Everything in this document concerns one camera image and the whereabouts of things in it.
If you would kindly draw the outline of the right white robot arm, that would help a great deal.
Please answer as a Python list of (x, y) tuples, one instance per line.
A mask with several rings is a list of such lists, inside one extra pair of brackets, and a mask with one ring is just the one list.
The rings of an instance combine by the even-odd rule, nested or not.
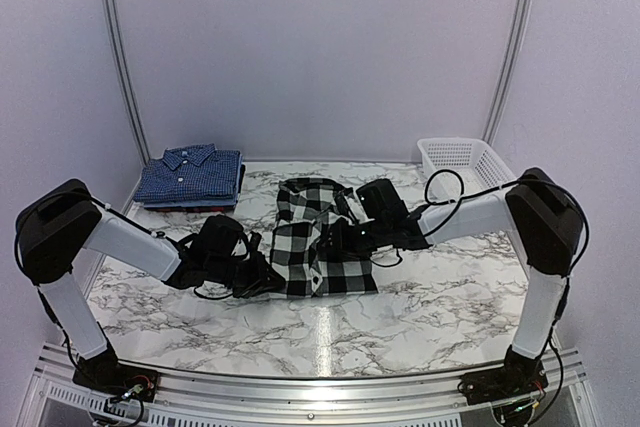
[(368, 258), (382, 248), (423, 250), (454, 239), (507, 232), (518, 240), (528, 269), (519, 326), (495, 377), (515, 395), (538, 372), (540, 359), (566, 308), (570, 277), (584, 255), (589, 226), (575, 197), (539, 168), (515, 180), (451, 200), (426, 198), (408, 210), (393, 184), (372, 181), (356, 196), (366, 222), (339, 221), (324, 246), (337, 258)]

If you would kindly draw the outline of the black white plaid shirt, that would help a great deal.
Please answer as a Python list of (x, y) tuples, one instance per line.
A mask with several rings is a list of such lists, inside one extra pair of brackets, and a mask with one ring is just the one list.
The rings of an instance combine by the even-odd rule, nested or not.
[(279, 184), (270, 250), (271, 267), (284, 278), (288, 299), (376, 294), (368, 258), (334, 253), (330, 230), (343, 221), (354, 225), (337, 199), (350, 188), (327, 178), (302, 177)]

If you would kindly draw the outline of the wall aluminium rail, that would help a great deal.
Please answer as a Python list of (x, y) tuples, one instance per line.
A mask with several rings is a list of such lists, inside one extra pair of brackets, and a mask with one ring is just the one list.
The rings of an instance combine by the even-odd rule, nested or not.
[(482, 140), (489, 145), (491, 145), (497, 137), (499, 125), (506, 109), (510, 84), (525, 37), (530, 7), (531, 0), (515, 1), (502, 66), (499, 71), (488, 117), (482, 133)]
[(123, 97), (126, 116), (133, 135), (134, 145), (142, 164), (147, 165), (151, 159), (151, 155), (127, 62), (117, 0), (102, 0), (102, 2), (116, 76)]

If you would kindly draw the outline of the right wall aluminium rail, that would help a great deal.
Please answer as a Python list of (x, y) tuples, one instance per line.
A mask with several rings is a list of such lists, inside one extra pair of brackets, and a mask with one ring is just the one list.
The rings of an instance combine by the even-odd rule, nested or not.
[(525, 37), (530, 7), (531, 0), (515, 1), (502, 66), (499, 71), (488, 117), (482, 133), (482, 140), (489, 145), (491, 145), (497, 137), (499, 125), (506, 109), (510, 84)]

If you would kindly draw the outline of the left wall aluminium rail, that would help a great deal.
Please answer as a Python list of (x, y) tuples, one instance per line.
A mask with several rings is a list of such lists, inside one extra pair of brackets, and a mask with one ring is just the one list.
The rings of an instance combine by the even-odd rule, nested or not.
[(123, 97), (126, 116), (133, 135), (134, 145), (142, 164), (147, 165), (151, 159), (151, 155), (127, 62), (117, 0), (102, 0), (102, 2), (116, 76)]

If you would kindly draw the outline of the front aluminium frame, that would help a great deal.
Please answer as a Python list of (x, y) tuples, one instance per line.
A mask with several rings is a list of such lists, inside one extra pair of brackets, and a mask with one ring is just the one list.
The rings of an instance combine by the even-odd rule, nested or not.
[(507, 426), (534, 411), (535, 426), (601, 426), (580, 354), (547, 354), (548, 385), (528, 395), (471, 405), (463, 369), (387, 377), (270, 378), (157, 367), (155, 398), (108, 406), (107, 395), (73, 383), (62, 346), (45, 345), (29, 381), (19, 426)]

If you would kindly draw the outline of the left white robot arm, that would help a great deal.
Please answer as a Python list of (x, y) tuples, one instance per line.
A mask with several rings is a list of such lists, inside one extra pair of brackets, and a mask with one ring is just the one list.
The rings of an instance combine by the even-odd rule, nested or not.
[(228, 289), (234, 298), (248, 299), (285, 285), (260, 252), (260, 235), (246, 233), (234, 219), (210, 216), (198, 232), (175, 240), (94, 198), (78, 179), (26, 207), (15, 229), (19, 270), (36, 287), (47, 315), (77, 352), (77, 372), (106, 392), (125, 385), (126, 370), (73, 275), (81, 251), (111, 257), (176, 290), (211, 282)]

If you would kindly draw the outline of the blue checked shirt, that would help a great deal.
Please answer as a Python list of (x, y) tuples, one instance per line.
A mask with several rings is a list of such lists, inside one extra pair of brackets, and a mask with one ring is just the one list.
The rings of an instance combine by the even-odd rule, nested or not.
[(143, 168), (134, 201), (230, 201), (238, 194), (243, 156), (214, 144), (166, 149)]

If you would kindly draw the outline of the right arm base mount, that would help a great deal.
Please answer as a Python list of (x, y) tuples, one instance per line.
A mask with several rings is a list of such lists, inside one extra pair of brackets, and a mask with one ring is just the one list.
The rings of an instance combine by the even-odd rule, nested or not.
[(469, 405), (477, 405), (541, 393), (548, 385), (544, 370), (526, 375), (518, 369), (500, 367), (463, 374), (457, 389)]

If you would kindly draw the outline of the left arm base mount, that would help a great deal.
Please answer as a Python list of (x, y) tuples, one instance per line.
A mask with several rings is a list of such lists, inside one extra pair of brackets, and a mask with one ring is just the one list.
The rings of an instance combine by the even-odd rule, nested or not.
[(96, 373), (83, 373), (76, 369), (73, 383), (101, 393), (109, 394), (117, 400), (154, 400), (160, 375), (152, 369), (117, 364), (114, 369)]

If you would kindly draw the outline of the white plastic basket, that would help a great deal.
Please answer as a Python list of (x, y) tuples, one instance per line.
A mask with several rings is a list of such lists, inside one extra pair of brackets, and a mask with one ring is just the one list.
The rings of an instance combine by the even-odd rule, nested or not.
[[(515, 180), (500, 156), (484, 141), (472, 138), (440, 137), (417, 141), (424, 177), (451, 170), (462, 179), (463, 194), (471, 195)], [(438, 174), (428, 189), (428, 198), (445, 201), (460, 195), (458, 178), (451, 173)]]

